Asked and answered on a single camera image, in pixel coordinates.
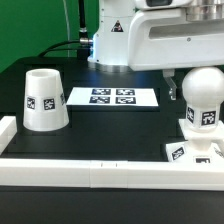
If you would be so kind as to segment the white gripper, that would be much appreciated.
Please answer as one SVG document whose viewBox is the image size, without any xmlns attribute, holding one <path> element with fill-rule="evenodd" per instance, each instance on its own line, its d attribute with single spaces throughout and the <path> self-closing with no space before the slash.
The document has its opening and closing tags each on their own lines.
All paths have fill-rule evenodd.
<svg viewBox="0 0 224 224">
<path fill-rule="evenodd" d="M 183 8 L 138 11 L 130 24 L 128 64 L 134 71 L 164 69 L 175 100 L 174 68 L 224 64 L 224 19 L 189 22 Z"/>
</svg>

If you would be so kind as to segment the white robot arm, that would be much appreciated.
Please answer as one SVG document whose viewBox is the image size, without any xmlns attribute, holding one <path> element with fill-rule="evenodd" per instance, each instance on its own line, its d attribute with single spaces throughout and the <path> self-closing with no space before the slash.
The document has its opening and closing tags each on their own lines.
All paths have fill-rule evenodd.
<svg viewBox="0 0 224 224">
<path fill-rule="evenodd" d="M 99 0 L 89 66 L 161 70 L 176 98 L 178 68 L 224 64 L 224 0 Z"/>
</svg>

